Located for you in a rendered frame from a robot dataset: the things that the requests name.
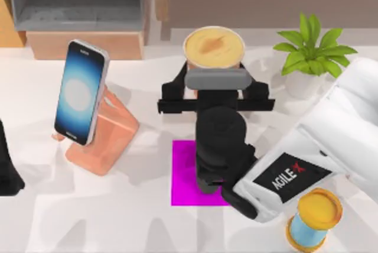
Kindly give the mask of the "tan cup with yellow drink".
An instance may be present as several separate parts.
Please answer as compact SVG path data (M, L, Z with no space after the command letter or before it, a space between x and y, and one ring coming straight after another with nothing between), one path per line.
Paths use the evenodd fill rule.
M183 51L187 69L238 69L245 56L245 42L229 28L205 26L186 37Z

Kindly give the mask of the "green plant in white pot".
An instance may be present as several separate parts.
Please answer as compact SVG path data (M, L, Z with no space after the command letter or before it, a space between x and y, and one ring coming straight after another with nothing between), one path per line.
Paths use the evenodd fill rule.
M316 15L299 15L298 31L279 31L286 41L273 49L288 53L281 75L285 77L285 89L292 97L307 99L318 92L325 76L338 78L343 67L350 64L348 55L356 54L352 47L337 42L343 32L332 28L320 36L321 23Z

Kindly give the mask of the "salmon phone stand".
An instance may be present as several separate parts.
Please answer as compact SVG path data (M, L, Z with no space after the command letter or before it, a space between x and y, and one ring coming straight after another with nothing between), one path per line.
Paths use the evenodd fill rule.
M98 176L106 175L121 157L139 129L139 122L118 97L104 89L92 142L67 149L69 162Z

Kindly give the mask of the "magenta square mat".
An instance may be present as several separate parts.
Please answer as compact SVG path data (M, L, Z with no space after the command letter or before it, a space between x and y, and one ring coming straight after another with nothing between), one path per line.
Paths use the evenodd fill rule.
M203 193L197 186L195 173L195 141L173 140L171 205L173 206L228 206L221 190Z

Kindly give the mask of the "wooden open shelf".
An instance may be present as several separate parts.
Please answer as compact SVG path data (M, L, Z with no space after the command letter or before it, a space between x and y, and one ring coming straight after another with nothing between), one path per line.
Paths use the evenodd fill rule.
M222 25L250 45L273 44L277 31L298 28L300 13L342 28L347 44L378 45L378 0L153 0L149 41L179 44L194 28Z

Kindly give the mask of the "smartphone with blue screen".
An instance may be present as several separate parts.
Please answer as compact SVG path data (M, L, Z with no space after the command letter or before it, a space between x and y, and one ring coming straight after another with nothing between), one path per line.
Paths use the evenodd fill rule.
M80 145L91 143L109 68L106 51L82 40L69 42L54 129Z

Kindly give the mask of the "blue can with yellow lid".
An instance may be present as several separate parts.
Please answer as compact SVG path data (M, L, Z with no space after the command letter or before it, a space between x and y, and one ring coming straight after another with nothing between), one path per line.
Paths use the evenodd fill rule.
M297 213L287 223L286 238L296 250L313 253L342 215L339 198L326 189L315 188L299 199Z

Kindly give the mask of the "wooden cupboard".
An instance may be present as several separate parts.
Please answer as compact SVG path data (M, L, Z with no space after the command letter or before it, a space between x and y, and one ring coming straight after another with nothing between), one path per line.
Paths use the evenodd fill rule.
M25 31L15 30L11 0L0 0L0 48L21 48L26 40Z

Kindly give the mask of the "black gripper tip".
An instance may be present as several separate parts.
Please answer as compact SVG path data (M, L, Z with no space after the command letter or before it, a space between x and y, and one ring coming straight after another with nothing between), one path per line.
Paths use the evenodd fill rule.
M15 196L24 187L25 183L12 163L4 125L0 120L0 196Z

